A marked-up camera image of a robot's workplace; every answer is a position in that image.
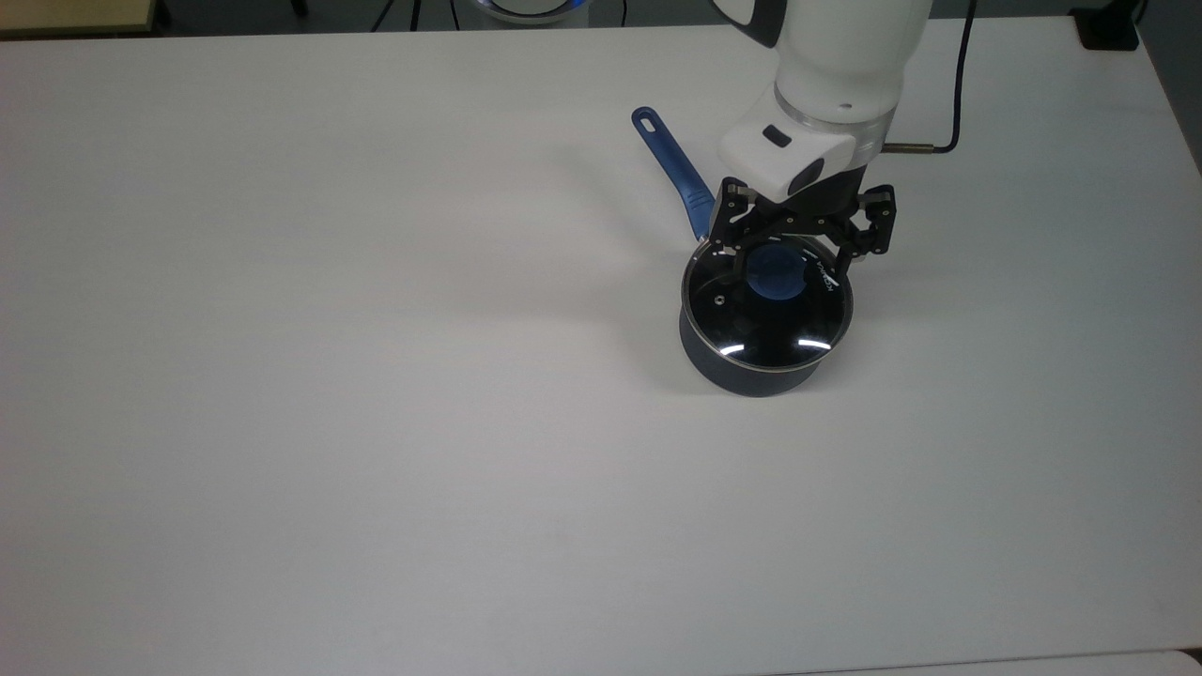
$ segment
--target floor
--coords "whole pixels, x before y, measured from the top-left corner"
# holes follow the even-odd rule
[[[285,32],[368,31],[387,0],[308,0],[309,16],[297,17],[288,0],[165,0],[173,17],[165,35],[261,35]],[[394,0],[379,30],[409,30],[415,0]],[[454,30],[450,2],[464,30],[481,28],[472,0],[426,0],[418,30]],[[719,23],[708,0],[626,0],[626,25],[692,25]],[[1099,0],[984,0],[980,16],[1063,16],[1073,6],[1100,6]],[[933,17],[963,16],[965,0],[935,0]],[[593,0],[594,26],[619,25],[623,0]],[[1141,32],[1152,54],[1178,121],[1202,166],[1202,2],[1150,0]]]

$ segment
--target black cable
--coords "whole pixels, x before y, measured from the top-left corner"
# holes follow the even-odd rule
[[[960,142],[960,96],[964,91],[964,59],[969,54],[969,36],[972,35],[972,19],[976,17],[977,0],[969,0],[969,11],[964,16],[964,32],[960,34],[960,54],[956,58],[956,95],[952,102],[952,140],[947,146],[938,146],[932,153],[942,155],[951,153]]]
[[[947,146],[930,143],[886,143],[882,153],[939,154],[951,153],[960,142],[960,103],[964,91],[964,60],[969,54],[969,36],[972,35],[972,19],[976,18],[977,0],[969,0],[969,10],[964,14],[964,32],[960,34],[960,53],[956,58],[956,93],[952,95],[952,140]]]
[[[385,17],[385,16],[386,16],[386,14],[388,13],[388,10],[391,10],[391,8],[392,8],[392,4],[393,4],[393,0],[388,0],[388,2],[387,2],[387,4],[385,4],[385,6],[383,6],[383,11],[382,11],[382,12],[380,12],[380,16],[379,16],[379,17],[376,17],[376,23],[375,23],[375,25],[373,25],[373,26],[371,26],[371,32],[375,32],[376,30],[379,30],[379,28],[380,28],[380,24],[382,24],[382,23],[383,23],[383,17]]]

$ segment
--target blue handle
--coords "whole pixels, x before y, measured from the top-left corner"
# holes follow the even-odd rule
[[[692,233],[697,239],[706,237],[709,235],[709,217],[714,212],[714,194],[706,188],[706,182],[701,179],[701,174],[655,111],[643,106],[636,109],[630,119],[684,200]]]

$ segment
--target white table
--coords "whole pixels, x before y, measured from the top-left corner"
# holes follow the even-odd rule
[[[892,140],[940,142],[959,23]],[[726,26],[0,45],[13,674],[726,675],[1202,644],[1202,180],[1143,52],[983,20],[847,339],[742,399],[629,121]]]

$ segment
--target saucepan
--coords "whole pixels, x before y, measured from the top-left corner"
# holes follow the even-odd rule
[[[750,250],[712,241],[714,195],[696,167],[654,109],[638,108],[631,120],[680,194],[700,242],[680,293],[689,360],[737,395],[767,397],[798,386],[851,324],[851,285],[834,279],[834,255],[802,236],[772,237]]]

